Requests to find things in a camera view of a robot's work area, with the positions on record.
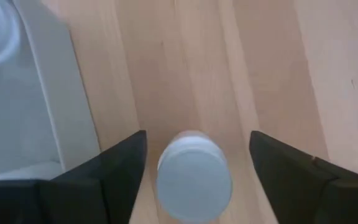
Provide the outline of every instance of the wood grain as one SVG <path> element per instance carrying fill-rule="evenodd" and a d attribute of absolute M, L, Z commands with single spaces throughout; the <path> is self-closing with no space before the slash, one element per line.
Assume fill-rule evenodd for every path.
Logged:
<path fill-rule="evenodd" d="M 212 223 L 276 223 L 248 151 L 259 129 L 358 172 L 358 0 L 43 0 L 71 32 L 102 149 L 146 129 L 131 223 L 179 223 L 157 161 L 199 129 L 224 150 L 233 197 Z"/>

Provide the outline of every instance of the wooden table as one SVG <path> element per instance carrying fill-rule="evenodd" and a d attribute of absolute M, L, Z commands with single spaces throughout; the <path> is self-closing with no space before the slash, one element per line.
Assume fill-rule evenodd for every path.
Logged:
<path fill-rule="evenodd" d="M 176 223 L 157 159 L 200 129 L 234 177 L 214 223 L 275 223 L 248 153 L 263 132 L 358 172 L 358 0 L 43 0 L 69 26 L 99 142 L 146 129 L 131 223 Z"/>

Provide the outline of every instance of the round lid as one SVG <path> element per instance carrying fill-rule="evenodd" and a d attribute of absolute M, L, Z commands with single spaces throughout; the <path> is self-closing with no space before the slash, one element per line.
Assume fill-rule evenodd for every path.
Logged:
<path fill-rule="evenodd" d="M 182 221 L 214 220 L 227 207 L 231 192 L 226 163 L 206 151 L 184 151 L 164 159 L 158 169 L 158 199 L 171 216 Z"/>

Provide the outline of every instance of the wooden surface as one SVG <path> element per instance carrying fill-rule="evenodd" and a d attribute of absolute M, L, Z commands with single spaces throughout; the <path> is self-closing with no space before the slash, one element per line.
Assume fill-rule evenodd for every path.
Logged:
<path fill-rule="evenodd" d="M 213 223 L 275 223 L 248 152 L 263 132 L 358 172 L 358 0 L 43 0 L 70 28 L 102 149 L 138 129 L 149 157 L 131 223 L 177 223 L 158 157 L 200 129 L 234 178 Z"/>

